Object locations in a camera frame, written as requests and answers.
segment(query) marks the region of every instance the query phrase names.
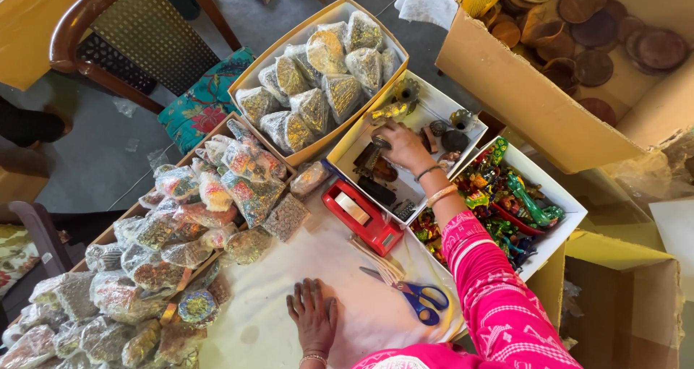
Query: red tape dispenser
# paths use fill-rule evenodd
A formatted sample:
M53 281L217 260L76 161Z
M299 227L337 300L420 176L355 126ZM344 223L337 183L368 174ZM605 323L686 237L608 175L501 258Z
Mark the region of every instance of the red tape dispenser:
M337 179L323 194L323 203L381 257L403 238L396 223L386 223L381 210L342 179Z

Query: pink sleeve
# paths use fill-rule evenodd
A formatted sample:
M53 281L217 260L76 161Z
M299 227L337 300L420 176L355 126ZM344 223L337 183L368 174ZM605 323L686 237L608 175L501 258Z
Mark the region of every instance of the pink sleeve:
M441 242L477 353L512 368L580 368L561 345L539 300L470 211Z

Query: floral cushion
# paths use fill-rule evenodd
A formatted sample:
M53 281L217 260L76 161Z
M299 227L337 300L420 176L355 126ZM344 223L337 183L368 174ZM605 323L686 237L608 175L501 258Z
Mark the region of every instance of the floral cushion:
M190 90L159 113L169 137L187 154L232 111L229 86L253 63L253 53L242 47L217 63Z
M0 298L40 260L24 227L0 224Z

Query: scissors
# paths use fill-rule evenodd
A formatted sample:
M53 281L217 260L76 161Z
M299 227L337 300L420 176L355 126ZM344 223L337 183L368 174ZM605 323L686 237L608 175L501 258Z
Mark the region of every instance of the scissors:
M380 273L378 273L376 270L372 270L367 267L359 267L359 269L364 273L372 276L373 278L376 278L377 280L383 282L384 284L386 283L383 277L381 277ZM391 286L404 294L404 297L407 299L407 301L410 302L410 305L412 305L412 308L414 308L414 311L417 313L419 321L422 322L424 325L437 325L438 314L433 309L419 302L419 299L427 300L438 311L443 311L444 309L448 308L448 297L441 289L437 288L436 286L420 286L404 281L395 282ZM425 294L424 289L434 289L435 291L438 291L441 294L441 296L444 297L446 303L442 304L437 299Z

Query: chair backrest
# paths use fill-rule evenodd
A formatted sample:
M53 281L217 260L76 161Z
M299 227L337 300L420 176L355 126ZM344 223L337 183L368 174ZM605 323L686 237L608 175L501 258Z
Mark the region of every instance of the chair backrest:
M241 47L213 0L197 0L232 50ZM124 54L175 95L183 94L219 58L169 0L79 0L58 22L50 63L61 72L79 71L148 110L163 107L98 65L77 57L88 29Z

